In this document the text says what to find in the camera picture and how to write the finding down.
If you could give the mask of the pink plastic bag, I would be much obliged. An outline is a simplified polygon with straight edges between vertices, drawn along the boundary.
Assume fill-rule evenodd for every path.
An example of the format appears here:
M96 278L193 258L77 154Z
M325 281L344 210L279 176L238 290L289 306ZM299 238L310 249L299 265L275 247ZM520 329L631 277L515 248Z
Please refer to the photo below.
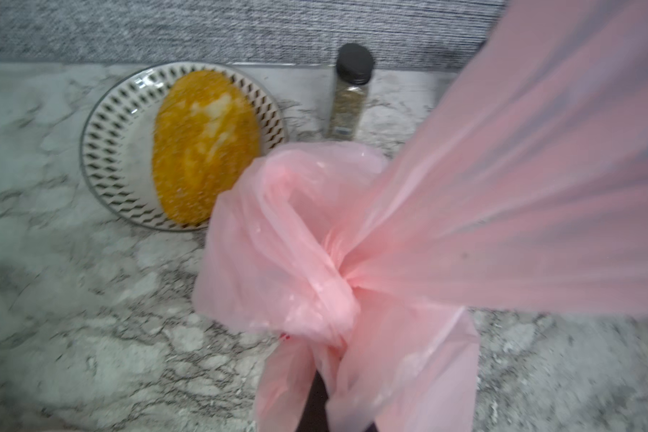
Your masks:
M283 145L213 209L196 311L280 342L260 431L468 431L473 308L648 316L648 1L512 1L393 159Z

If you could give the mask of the glass herb spice jar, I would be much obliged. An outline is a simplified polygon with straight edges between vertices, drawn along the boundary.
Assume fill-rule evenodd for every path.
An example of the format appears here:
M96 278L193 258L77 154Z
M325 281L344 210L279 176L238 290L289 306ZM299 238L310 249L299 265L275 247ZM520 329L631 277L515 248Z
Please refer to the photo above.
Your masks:
M329 138L353 140L365 108L374 67L374 57L365 46L347 43L339 48L327 130Z

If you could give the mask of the patterned plate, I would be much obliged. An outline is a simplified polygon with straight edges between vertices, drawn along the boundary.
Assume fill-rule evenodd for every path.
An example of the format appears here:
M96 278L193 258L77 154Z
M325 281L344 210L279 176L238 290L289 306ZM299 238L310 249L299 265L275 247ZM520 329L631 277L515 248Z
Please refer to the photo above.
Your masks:
M284 115L264 86L221 64L179 61L155 65L126 77L98 101L80 138L80 167L91 193L110 212L133 224L166 232L204 230L206 222L177 224L162 209L152 178L156 115L170 88L198 70L223 74L250 102L266 155L288 141Z

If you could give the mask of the yellow food on plate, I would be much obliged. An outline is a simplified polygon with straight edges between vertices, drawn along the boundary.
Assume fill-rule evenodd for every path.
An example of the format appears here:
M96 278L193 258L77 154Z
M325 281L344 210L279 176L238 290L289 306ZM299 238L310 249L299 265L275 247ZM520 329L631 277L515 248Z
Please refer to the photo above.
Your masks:
M166 216L177 224L208 220L260 155L254 110L230 79L202 70L170 88L156 116L152 176Z

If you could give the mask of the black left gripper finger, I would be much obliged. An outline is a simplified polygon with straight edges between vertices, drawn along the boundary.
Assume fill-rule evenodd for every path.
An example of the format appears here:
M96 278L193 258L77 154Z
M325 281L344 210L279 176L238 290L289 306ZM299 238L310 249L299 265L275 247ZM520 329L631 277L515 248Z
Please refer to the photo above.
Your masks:
M326 403L329 399L324 380L319 372L314 376L311 390L296 432L329 432Z

